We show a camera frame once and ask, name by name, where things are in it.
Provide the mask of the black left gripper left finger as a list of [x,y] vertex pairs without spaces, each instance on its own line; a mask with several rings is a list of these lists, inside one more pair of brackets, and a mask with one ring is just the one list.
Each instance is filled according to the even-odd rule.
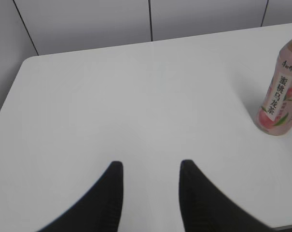
[[110,163],[100,179],[69,210],[41,232],[116,232],[124,198],[124,168]]

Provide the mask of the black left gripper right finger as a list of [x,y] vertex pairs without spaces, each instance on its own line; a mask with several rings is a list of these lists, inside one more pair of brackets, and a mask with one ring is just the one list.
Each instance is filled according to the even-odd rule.
[[180,165],[180,210],[186,232],[273,232],[225,194],[189,159]]

